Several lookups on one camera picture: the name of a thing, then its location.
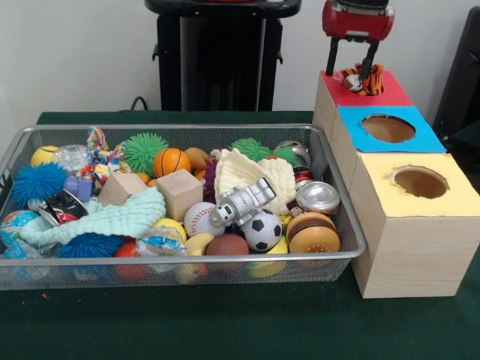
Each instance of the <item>black cable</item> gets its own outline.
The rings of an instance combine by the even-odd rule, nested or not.
[[[142,104],[143,104],[143,109],[145,110],[148,110],[149,107],[147,106],[147,102],[145,101],[145,99],[141,96],[137,96],[135,97],[135,100],[133,101],[132,103],[132,106],[130,106],[130,110],[135,110],[135,106],[137,105],[138,101],[142,101]]]

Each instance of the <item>red ball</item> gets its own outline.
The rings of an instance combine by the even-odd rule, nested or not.
[[[128,242],[123,244],[115,254],[115,257],[138,257],[137,244]],[[125,280],[138,281],[147,275],[147,265],[115,265],[115,272]]]
[[[248,255],[248,245],[244,238],[236,234],[215,236],[207,247],[207,255]],[[212,268],[223,272],[239,272],[243,262],[212,263]]]

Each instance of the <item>green spiky ball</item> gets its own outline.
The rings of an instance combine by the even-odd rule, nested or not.
[[[155,157],[168,146],[168,142],[157,134],[139,133],[125,141],[125,160],[134,173],[146,173],[154,178]]]
[[[273,155],[273,151],[263,146],[255,139],[239,139],[232,143],[233,148],[238,149],[241,154],[253,161],[260,161]]]
[[[299,160],[297,159],[297,154],[293,152],[292,148],[279,148],[275,152],[275,156],[284,159],[287,163],[292,165],[293,167],[297,167],[300,165]]]

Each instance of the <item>green table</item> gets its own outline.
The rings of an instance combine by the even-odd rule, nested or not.
[[[309,122],[311,112],[44,113],[39,124]],[[335,283],[0,292],[0,359],[479,359],[480,256],[454,298]]]

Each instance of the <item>wooden cube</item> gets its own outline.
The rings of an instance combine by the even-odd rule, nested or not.
[[[114,172],[109,176],[98,195],[98,201],[100,201],[103,206],[120,206],[123,205],[130,196],[142,193],[146,189],[145,183],[137,174]]]
[[[480,196],[450,154],[360,154],[350,197],[365,298],[454,296],[480,242]]]
[[[157,189],[166,203],[166,216],[183,221],[187,210],[203,201],[203,185],[187,170],[181,169],[157,179]]]
[[[338,107],[411,107],[401,85],[391,72],[383,73],[385,92],[379,96],[360,96],[352,93],[339,76],[326,76],[322,71],[316,90],[313,124],[325,131],[328,141],[332,138],[334,123],[340,119]]]
[[[445,152],[414,106],[338,107],[331,150],[350,191],[358,152]]]

